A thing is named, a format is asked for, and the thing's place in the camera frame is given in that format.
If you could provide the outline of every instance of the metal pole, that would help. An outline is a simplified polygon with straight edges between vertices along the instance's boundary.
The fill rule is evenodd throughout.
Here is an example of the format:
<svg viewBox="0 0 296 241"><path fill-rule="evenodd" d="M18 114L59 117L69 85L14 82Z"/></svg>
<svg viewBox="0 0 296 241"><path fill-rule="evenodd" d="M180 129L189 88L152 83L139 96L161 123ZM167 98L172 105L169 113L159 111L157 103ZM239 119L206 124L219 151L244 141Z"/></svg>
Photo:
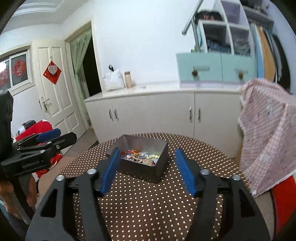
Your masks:
<svg viewBox="0 0 296 241"><path fill-rule="evenodd" d="M190 15L190 18L189 20L187 21L186 25L185 25L185 28L183 29L182 31L182 34L183 35L186 35L187 34L187 31L189 29L189 26L190 26L190 23L191 23L191 20L194 18L194 15L197 13L198 9L200 8L200 6L202 5L204 0L200 0L199 3L195 6L192 14Z"/></svg>
<svg viewBox="0 0 296 241"><path fill-rule="evenodd" d="M194 34L195 46L198 49L198 51L200 51L200 43L198 41L198 36L197 36L197 25L193 18L191 19L191 25L192 25L193 34Z"/></svg>

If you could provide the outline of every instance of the table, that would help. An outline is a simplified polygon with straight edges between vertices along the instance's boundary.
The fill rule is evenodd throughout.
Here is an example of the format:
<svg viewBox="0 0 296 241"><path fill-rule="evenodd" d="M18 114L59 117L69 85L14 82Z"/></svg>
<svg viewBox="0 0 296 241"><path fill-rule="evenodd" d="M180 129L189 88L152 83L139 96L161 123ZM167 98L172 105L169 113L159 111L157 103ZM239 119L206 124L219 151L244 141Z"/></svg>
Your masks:
<svg viewBox="0 0 296 241"><path fill-rule="evenodd" d="M116 173L110 192L98 202L105 223L114 241L158 241L185 240L189 231L198 199L187 192L174 161L174 150L182 148L186 155L196 160L220 177L241 176L238 166L214 147L182 135L166 133L136 134L140 137L165 139L168 141L169 161L159 184L148 183L119 172ZM105 152L117 139L99 144L81 154L61 174L75 177L97 166L106 159ZM75 219L78 236L85 239L79 195L74 194ZM222 195L217 195L215 224L212 237L217 237L222 214Z"/></svg>

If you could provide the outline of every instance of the bolt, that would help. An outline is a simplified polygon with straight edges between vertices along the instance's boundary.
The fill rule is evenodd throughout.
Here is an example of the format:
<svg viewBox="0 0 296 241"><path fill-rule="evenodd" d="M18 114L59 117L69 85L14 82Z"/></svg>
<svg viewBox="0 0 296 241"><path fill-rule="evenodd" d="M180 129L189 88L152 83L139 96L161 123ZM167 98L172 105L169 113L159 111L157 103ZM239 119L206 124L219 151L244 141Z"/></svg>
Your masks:
<svg viewBox="0 0 296 241"><path fill-rule="evenodd" d="M233 180L239 181L240 180L240 176L239 175L233 175L232 176Z"/></svg>
<svg viewBox="0 0 296 241"><path fill-rule="evenodd" d="M201 169L200 173L203 174L203 175L209 175L210 171L208 169Z"/></svg>
<svg viewBox="0 0 296 241"><path fill-rule="evenodd" d="M92 175L92 174L95 174L96 173L96 169L91 168L91 169L88 169L86 172L87 172L87 174Z"/></svg>
<svg viewBox="0 0 296 241"><path fill-rule="evenodd" d="M57 177L56 177L56 180L57 181L63 181L65 179L65 176L63 176L63 175L58 175Z"/></svg>

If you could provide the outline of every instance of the pink plaid cloth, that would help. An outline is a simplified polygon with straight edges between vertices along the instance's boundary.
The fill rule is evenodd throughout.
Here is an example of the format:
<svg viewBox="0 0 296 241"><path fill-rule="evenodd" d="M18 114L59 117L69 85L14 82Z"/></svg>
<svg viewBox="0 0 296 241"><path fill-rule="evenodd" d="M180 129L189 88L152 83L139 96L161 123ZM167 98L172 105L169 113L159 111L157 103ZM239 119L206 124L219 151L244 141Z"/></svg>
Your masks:
<svg viewBox="0 0 296 241"><path fill-rule="evenodd" d="M265 79L252 79L239 92L244 133L240 169L257 197L295 173L296 97Z"/></svg>

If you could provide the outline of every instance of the ceiling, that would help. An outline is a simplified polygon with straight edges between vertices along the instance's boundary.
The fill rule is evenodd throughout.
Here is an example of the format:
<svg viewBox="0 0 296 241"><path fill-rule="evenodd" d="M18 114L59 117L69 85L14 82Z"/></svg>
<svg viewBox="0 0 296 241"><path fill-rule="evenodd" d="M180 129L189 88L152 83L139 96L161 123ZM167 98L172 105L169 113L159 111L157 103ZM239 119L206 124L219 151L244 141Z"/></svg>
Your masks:
<svg viewBox="0 0 296 241"><path fill-rule="evenodd" d="M6 25L15 28L46 23L62 23L88 0L26 0Z"/></svg>

